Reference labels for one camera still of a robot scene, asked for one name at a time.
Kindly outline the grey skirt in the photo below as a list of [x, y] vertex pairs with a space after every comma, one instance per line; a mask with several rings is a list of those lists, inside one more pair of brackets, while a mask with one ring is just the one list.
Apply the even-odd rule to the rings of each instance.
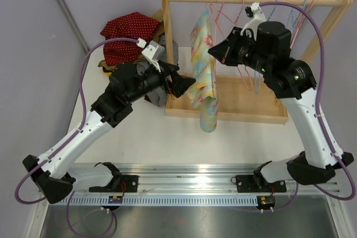
[[[163, 62], [168, 62], [167, 59], [167, 52], [166, 52], [166, 37], [164, 34], [162, 34], [159, 37], [159, 40], [157, 41], [161, 46], [165, 48], [165, 51], [160, 57], [160, 60]], [[179, 49], [178, 45], [175, 41], [172, 42], [173, 44], [173, 61], [175, 65], [178, 65], [179, 61]], [[137, 72], [139, 74], [144, 73], [144, 71], [149, 67], [149, 62], [147, 60], [140, 60], [135, 63]], [[167, 94], [164, 90], [164, 88], [156, 88], [154, 91], [150, 92], [147, 94], [147, 96], [150, 98], [151, 103], [155, 106], [165, 106], [166, 101], [167, 101]]]

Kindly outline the pastel floral skirt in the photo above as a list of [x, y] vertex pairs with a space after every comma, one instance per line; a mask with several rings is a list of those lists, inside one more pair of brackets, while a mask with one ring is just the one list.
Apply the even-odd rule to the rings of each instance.
[[213, 47], [210, 10], [206, 8], [190, 34], [192, 75], [196, 82], [186, 95], [192, 107], [200, 111], [200, 128], [206, 133], [216, 129], [218, 121], [218, 90], [216, 88], [215, 58], [208, 50]]

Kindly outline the red black plaid skirt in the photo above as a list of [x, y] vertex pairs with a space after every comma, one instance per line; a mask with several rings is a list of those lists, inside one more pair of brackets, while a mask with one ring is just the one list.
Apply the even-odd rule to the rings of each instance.
[[147, 102], [149, 102], [149, 103], [151, 103], [151, 100], [150, 100], [150, 98], [149, 98], [147, 95], [144, 96], [144, 100], [147, 101]]

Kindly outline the blue wire hanger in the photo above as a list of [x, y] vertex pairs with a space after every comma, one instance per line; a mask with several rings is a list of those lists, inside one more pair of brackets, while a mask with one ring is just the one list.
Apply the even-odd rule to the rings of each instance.
[[[307, 7], [307, 1], [308, 0], [304, 1], [304, 4], [301, 6], [301, 8], [305, 9]], [[300, 15], [301, 14], [298, 13], [294, 8], [291, 9], [287, 20], [287, 27], [291, 30], [291, 32], [295, 30]]]
[[[276, 6], [274, 6], [271, 10], [271, 13], [269, 14], [267, 21], [270, 21], [274, 12], [276, 10]], [[261, 75], [254, 71], [254, 92], [255, 94], [259, 94], [260, 93], [260, 89], [261, 89], [261, 84], [262, 84], [262, 80], [261, 80]]]

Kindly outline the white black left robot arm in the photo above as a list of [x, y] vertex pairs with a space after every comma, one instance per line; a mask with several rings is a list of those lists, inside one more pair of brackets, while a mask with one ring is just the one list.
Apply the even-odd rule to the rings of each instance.
[[178, 70], [178, 66], [163, 61], [159, 61], [157, 67], [148, 67], [142, 74], [132, 63], [118, 65], [85, 119], [47, 152], [38, 157], [29, 155], [23, 160], [44, 198], [56, 204], [74, 191], [113, 193], [126, 190], [122, 174], [113, 163], [102, 162], [89, 168], [73, 168], [72, 165], [133, 111], [133, 102], [158, 88], [176, 98], [182, 96], [196, 80], [180, 75]]

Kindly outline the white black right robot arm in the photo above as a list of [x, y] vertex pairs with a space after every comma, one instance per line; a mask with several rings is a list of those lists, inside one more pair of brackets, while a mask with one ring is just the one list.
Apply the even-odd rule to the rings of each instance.
[[291, 31], [276, 21], [262, 22], [257, 32], [234, 27], [208, 53], [226, 66], [244, 65], [263, 75], [266, 86], [285, 106], [298, 131], [303, 152], [290, 159], [269, 161], [254, 171], [253, 184], [266, 191], [273, 183], [295, 180], [316, 185], [335, 177], [336, 170], [353, 162], [335, 142], [322, 109], [316, 103], [317, 82], [309, 65], [290, 57]]

